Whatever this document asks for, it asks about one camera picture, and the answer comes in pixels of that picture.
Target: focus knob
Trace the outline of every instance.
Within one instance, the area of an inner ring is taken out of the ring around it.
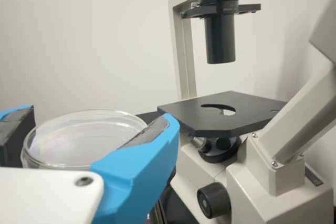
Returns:
[[[218,182],[202,187],[197,191],[198,204],[204,215],[216,218],[231,211],[231,203],[226,188]]]

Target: glass petri dish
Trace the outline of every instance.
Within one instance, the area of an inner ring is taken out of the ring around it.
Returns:
[[[24,168],[88,170],[133,138],[147,124],[122,111],[87,110],[54,118],[34,128],[21,152]]]

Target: label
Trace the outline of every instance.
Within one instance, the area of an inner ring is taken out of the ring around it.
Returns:
[[[307,179],[309,179],[316,187],[324,184],[308,167],[305,167],[304,171]]]

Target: microscope body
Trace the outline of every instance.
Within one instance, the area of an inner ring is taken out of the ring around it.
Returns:
[[[192,4],[195,1],[169,1],[181,100],[197,97],[191,25],[190,20],[184,19],[190,5],[198,8]],[[191,11],[189,17],[202,17],[204,12]],[[307,83],[260,132],[241,135],[236,155],[220,163],[209,163],[199,155],[189,132],[181,131],[171,185],[199,223],[333,223],[332,187],[305,163],[303,153],[336,125],[335,17],[336,0],[331,0],[310,41],[332,61],[330,67]],[[208,63],[234,61],[231,56],[221,57],[220,62],[209,62],[208,55]]]

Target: black stage plate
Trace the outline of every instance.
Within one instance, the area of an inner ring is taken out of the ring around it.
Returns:
[[[285,102],[227,91],[158,107],[173,115],[181,128],[198,137],[234,137],[262,129]],[[235,110],[223,115],[220,109]]]

